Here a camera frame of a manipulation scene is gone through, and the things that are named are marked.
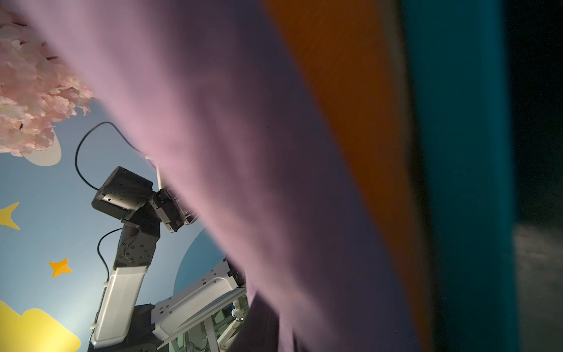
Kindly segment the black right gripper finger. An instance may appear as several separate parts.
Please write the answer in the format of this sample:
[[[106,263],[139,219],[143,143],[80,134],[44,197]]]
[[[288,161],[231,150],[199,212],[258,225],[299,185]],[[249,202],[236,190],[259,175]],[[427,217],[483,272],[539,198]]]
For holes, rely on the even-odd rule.
[[[259,293],[250,304],[249,314],[228,352],[277,352],[279,317]]]

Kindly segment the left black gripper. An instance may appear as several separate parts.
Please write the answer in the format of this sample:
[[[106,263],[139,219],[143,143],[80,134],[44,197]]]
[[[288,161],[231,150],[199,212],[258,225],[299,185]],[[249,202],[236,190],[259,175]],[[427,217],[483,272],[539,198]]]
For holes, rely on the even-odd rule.
[[[185,208],[172,189],[158,190],[149,199],[149,204],[170,233],[177,233],[184,225],[193,224],[197,220],[196,213]]]

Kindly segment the purple pants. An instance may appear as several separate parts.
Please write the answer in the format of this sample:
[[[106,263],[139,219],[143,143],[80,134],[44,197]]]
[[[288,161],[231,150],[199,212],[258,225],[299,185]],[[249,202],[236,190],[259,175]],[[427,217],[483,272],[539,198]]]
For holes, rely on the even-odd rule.
[[[386,245],[258,1],[17,1],[247,283],[289,351],[419,351]]]

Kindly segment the orange pants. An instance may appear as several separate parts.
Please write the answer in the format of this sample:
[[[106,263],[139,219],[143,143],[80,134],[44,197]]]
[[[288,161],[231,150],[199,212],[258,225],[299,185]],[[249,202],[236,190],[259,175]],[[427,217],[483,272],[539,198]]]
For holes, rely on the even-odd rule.
[[[411,183],[412,116],[396,1],[268,1],[345,156],[433,349],[425,231]]]

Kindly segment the teal plastic basket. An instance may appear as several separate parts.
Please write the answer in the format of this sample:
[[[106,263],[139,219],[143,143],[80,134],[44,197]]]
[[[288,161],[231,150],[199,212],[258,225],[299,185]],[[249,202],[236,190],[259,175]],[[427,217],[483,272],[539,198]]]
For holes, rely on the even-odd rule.
[[[438,344],[518,351],[515,181],[502,1],[404,1],[427,177]]]

